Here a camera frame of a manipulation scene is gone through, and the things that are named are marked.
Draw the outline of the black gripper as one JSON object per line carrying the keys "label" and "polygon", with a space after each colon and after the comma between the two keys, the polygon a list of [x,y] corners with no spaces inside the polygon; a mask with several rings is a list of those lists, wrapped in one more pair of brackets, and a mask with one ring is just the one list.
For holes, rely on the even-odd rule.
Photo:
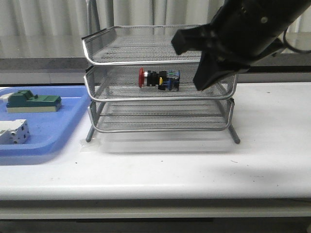
{"label": "black gripper", "polygon": [[228,0],[209,24],[178,30],[172,45],[178,55],[201,51],[193,83],[203,91],[285,49],[279,36],[310,5],[309,0]]}

